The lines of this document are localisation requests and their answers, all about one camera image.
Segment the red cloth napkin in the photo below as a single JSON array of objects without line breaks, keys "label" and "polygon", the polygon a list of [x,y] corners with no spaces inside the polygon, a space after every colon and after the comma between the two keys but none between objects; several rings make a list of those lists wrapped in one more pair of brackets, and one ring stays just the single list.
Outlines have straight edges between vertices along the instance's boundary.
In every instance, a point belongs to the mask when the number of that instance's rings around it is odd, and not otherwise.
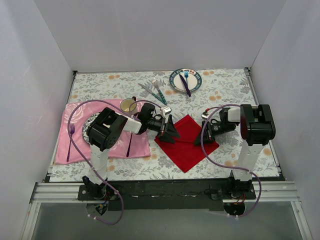
[{"label": "red cloth napkin", "polygon": [[190,115],[183,117],[174,126],[180,135],[174,139],[175,143],[161,141],[159,137],[154,141],[173,163],[186,173],[206,157],[201,146],[194,144],[201,133],[201,127]]}]

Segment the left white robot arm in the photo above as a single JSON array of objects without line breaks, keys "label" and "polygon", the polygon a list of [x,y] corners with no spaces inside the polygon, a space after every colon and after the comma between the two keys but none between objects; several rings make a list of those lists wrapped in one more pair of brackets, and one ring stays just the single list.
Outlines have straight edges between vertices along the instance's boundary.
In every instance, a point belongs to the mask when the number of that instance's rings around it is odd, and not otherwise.
[{"label": "left white robot arm", "polygon": [[106,107],[87,128],[86,134],[91,150],[90,172],[82,181],[87,192],[95,200],[101,200],[106,196],[104,183],[107,180],[108,157],[122,132],[141,135],[151,130],[157,132],[162,142],[172,144],[175,143],[175,138],[180,137],[173,123],[172,109],[165,106],[160,109],[160,114],[154,115],[155,108],[152,103],[144,103],[135,119]]}]

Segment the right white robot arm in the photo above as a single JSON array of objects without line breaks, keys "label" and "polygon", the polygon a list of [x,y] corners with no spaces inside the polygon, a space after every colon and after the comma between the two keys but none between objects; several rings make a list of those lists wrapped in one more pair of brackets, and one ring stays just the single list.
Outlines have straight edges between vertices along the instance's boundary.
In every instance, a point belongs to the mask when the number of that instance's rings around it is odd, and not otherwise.
[{"label": "right white robot arm", "polygon": [[263,148],[273,140],[276,127],[268,104],[252,106],[250,104],[225,104],[212,107],[213,113],[219,114],[219,119],[213,118],[207,110],[202,113],[202,127],[194,141],[194,145],[204,148],[206,144],[215,142],[216,136],[232,132],[240,128],[242,138],[241,150],[236,166],[229,166],[230,176],[221,183],[205,190],[205,195],[220,200],[244,199],[256,197],[252,179],[256,177],[253,169]]}]

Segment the pink floral placemat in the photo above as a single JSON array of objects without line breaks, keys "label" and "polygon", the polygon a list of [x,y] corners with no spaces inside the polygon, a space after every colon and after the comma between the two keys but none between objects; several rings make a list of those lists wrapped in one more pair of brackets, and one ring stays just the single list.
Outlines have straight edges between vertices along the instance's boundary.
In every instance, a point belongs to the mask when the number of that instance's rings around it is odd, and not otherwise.
[{"label": "pink floral placemat", "polygon": [[[108,107],[117,113],[119,112],[114,106],[119,107],[121,99],[108,99],[107,102],[112,106],[103,102],[89,102],[81,105],[80,102],[68,103],[63,112],[60,131],[58,136],[58,146],[56,151],[55,163],[58,165],[67,165],[71,163],[83,162],[84,158],[79,154],[76,148],[71,143],[69,162],[67,162],[68,148],[70,143],[70,137],[68,135],[68,121],[74,123],[75,133],[72,135],[72,139],[89,160],[91,158],[90,145],[85,142],[82,136],[82,128],[85,121],[93,114],[101,112],[104,108]],[[129,145],[131,134],[123,131],[109,152],[110,158],[127,159],[127,158],[144,158],[151,155],[149,139],[147,133],[141,135],[132,135],[131,147],[129,157],[126,157],[127,149]]]}]

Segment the cream enamel mug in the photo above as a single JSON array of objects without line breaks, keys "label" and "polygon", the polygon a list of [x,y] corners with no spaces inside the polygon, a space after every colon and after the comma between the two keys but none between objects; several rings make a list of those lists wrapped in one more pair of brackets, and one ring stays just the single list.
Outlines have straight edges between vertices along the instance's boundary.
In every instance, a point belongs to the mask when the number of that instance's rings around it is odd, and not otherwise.
[{"label": "cream enamel mug", "polygon": [[138,113],[138,104],[136,103],[136,97],[127,98],[121,101],[120,109],[125,113],[126,116],[132,116]]}]

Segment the purple knife on plate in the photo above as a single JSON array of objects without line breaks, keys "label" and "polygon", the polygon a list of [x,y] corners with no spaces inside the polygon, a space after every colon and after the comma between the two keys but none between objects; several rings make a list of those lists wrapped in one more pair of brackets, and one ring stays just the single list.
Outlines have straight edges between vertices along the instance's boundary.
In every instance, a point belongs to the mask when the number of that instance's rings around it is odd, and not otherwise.
[{"label": "purple knife on plate", "polygon": [[185,78],[184,78],[181,74],[179,74],[179,77],[180,77],[180,80],[181,80],[182,84],[184,85],[184,88],[185,88],[185,90],[186,90],[186,94],[187,94],[189,97],[191,97],[191,92],[190,92],[190,90],[189,90],[189,88],[188,88],[188,85],[187,85],[187,82],[186,82]]}]

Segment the purple spoon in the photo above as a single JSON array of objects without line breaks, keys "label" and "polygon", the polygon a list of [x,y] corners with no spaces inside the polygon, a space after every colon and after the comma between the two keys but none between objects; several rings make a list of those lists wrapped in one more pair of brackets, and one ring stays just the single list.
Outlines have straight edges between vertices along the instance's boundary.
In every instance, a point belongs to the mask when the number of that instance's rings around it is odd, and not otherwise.
[{"label": "purple spoon", "polygon": [[131,150],[131,144],[132,144],[132,137],[133,137],[133,134],[131,133],[130,139],[129,139],[128,148],[127,148],[127,152],[126,152],[126,157],[127,157],[127,158],[130,156],[130,150]]}]

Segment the white plate blue rim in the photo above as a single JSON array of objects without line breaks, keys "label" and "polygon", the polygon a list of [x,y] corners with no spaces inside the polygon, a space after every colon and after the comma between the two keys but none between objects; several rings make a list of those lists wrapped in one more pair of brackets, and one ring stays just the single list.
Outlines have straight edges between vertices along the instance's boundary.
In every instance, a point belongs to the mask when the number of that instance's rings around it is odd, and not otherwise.
[{"label": "white plate blue rim", "polygon": [[173,71],[169,76],[171,87],[177,92],[185,93],[188,96],[198,90],[202,85],[200,74],[189,68],[180,68]]}]

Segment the blue fork on plate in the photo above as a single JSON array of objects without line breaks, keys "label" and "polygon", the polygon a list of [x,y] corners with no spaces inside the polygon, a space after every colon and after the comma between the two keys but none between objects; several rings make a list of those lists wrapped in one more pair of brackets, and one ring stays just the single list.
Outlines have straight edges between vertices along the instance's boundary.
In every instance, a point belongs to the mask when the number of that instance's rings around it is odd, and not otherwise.
[{"label": "blue fork on plate", "polygon": [[186,84],[188,85],[188,77],[189,77],[189,72],[188,71],[184,72],[184,77],[185,77]]}]

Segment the blue floral plate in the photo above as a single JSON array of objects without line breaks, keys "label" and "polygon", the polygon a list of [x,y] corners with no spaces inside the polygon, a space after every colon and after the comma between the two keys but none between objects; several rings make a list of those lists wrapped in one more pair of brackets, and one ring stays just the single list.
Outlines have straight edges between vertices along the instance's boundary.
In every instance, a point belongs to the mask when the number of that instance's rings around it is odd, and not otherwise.
[{"label": "blue floral plate", "polygon": [[82,126],[82,137],[84,141],[89,144],[89,136],[87,135],[87,129],[90,126],[90,124],[97,118],[97,116],[100,114],[100,112],[96,112],[92,114],[83,124]]}]

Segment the purple fork on placemat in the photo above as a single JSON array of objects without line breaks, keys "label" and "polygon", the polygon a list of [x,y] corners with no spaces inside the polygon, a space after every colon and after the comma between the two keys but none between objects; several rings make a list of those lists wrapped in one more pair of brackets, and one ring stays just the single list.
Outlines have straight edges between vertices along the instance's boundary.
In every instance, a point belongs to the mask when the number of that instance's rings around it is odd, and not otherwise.
[{"label": "purple fork on placemat", "polygon": [[[70,130],[70,135],[72,136],[75,133],[75,124],[74,123],[70,124],[69,130]],[[70,151],[71,151],[71,140],[69,141],[69,146],[68,146],[68,152],[67,152],[67,158],[66,158],[67,163],[70,160]]]}]

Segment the teal handled knife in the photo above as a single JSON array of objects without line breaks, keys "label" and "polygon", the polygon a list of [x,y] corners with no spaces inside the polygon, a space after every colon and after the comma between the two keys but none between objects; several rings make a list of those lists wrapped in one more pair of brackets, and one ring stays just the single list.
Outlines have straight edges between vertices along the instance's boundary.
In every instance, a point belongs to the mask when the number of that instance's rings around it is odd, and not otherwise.
[{"label": "teal handled knife", "polygon": [[147,86],[139,83],[138,84],[140,87],[142,87],[143,89],[145,89],[148,93],[150,93],[152,96],[154,96],[157,100],[159,100],[160,102],[162,102],[164,105],[167,105],[167,102],[166,100],[160,96],[160,95],[157,95],[156,93],[154,93],[151,89],[149,89]]}]

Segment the teal handled fork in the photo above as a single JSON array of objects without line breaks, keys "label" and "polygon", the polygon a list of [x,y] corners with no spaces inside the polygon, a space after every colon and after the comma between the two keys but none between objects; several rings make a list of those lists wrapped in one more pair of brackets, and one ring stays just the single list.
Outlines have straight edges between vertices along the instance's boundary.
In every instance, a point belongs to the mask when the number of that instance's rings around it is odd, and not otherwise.
[{"label": "teal handled fork", "polygon": [[157,81],[155,78],[152,80],[152,84],[153,84],[154,87],[157,89],[160,97],[162,98],[162,101],[164,102],[166,99],[165,99],[163,93],[161,92],[161,90],[160,90],[160,88],[159,88],[158,81]]}]

